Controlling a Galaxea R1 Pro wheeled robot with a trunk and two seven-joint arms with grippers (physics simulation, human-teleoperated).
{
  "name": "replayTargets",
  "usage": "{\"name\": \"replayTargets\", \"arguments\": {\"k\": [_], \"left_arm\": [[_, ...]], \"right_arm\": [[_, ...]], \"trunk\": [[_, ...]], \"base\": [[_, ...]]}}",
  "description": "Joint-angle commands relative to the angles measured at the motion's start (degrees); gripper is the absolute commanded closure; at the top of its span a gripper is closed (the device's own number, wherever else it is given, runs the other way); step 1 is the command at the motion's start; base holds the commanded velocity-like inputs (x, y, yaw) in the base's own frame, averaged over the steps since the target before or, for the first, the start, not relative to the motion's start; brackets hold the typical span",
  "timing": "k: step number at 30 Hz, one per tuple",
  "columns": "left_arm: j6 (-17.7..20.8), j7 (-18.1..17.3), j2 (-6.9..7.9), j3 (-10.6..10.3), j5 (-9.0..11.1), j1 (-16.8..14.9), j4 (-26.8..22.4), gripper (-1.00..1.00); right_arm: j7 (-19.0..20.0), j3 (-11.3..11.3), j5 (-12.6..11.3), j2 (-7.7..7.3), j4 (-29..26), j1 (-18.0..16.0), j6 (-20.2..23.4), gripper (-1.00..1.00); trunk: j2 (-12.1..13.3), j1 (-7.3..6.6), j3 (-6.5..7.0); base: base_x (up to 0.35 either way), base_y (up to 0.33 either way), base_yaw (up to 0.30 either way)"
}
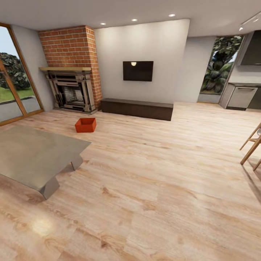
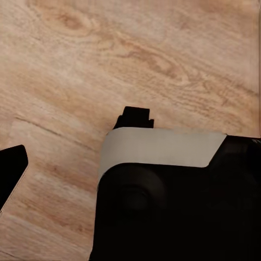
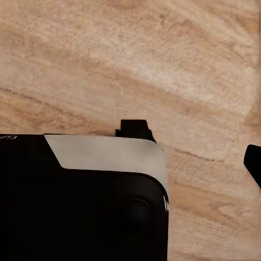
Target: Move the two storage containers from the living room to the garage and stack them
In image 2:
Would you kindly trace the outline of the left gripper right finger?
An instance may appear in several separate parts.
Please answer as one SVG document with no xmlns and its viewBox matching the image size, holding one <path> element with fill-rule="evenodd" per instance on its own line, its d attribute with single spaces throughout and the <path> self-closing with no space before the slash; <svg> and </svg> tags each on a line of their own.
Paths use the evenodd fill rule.
<svg viewBox="0 0 261 261">
<path fill-rule="evenodd" d="M 261 188 L 261 146 L 248 145 L 244 164 Z"/>
</svg>

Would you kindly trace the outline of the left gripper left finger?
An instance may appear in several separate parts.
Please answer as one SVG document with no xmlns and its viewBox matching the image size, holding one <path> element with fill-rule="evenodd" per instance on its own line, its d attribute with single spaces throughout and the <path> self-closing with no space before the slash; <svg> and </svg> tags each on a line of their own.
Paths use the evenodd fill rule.
<svg viewBox="0 0 261 261">
<path fill-rule="evenodd" d="M 0 151 L 0 210 L 28 166 L 24 145 Z"/>
</svg>

